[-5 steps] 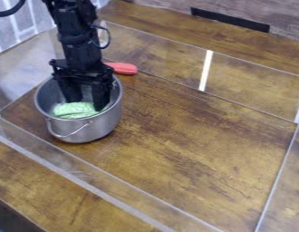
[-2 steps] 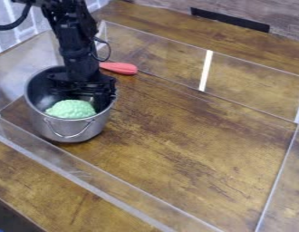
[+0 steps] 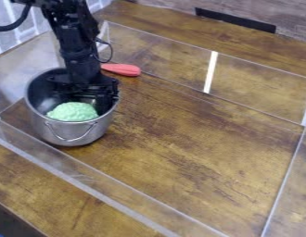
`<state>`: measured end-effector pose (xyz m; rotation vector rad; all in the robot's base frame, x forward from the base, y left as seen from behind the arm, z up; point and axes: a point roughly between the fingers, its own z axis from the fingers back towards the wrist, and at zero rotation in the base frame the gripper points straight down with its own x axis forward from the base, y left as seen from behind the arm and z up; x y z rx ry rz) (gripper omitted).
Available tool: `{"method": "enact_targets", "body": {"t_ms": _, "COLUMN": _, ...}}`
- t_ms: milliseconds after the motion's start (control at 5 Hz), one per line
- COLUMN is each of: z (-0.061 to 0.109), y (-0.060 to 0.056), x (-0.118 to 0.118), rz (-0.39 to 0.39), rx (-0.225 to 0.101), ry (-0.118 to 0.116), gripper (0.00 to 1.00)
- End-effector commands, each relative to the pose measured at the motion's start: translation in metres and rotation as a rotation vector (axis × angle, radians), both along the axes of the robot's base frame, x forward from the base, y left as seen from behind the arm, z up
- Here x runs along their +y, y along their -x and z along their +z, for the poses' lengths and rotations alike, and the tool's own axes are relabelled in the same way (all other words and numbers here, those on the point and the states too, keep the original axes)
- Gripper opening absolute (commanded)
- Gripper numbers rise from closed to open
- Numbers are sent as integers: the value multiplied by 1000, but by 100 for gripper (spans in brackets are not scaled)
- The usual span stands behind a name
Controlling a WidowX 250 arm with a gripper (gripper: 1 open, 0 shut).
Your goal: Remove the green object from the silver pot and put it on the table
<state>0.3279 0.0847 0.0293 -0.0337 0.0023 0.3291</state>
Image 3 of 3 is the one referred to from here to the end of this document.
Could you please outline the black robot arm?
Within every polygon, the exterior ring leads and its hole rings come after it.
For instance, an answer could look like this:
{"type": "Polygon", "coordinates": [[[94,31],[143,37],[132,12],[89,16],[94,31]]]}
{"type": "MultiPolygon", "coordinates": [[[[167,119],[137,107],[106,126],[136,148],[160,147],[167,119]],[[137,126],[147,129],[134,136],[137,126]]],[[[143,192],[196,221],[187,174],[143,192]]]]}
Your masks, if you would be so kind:
{"type": "Polygon", "coordinates": [[[85,0],[10,0],[25,5],[17,20],[20,25],[28,10],[37,7],[48,20],[60,43],[64,68],[49,69],[29,84],[26,97],[40,110],[64,102],[94,102],[98,115],[105,114],[118,99],[118,81],[101,73],[96,47],[97,21],[85,0]]]}

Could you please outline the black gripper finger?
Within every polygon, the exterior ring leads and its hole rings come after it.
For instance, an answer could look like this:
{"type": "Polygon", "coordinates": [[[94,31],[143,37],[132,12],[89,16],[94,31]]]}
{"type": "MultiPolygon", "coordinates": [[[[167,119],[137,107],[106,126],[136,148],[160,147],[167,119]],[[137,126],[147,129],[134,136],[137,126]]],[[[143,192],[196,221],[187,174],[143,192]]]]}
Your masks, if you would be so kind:
{"type": "Polygon", "coordinates": [[[112,96],[109,94],[100,94],[94,98],[93,107],[94,107],[94,110],[96,110],[98,116],[104,115],[110,110],[116,101],[117,101],[117,97],[112,96]]]}

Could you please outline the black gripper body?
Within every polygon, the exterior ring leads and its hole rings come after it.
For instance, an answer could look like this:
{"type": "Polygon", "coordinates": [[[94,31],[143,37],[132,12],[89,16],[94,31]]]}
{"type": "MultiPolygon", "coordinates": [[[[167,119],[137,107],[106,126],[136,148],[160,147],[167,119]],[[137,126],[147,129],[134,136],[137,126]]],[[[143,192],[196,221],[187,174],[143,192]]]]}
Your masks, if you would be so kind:
{"type": "Polygon", "coordinates": [[[101,73],[96,54],[81,58],[65,58],[65,67],[52,69],[46,81],[52,85],[52,95],[69,99],[118,98],[118,81],[101,73]]]}

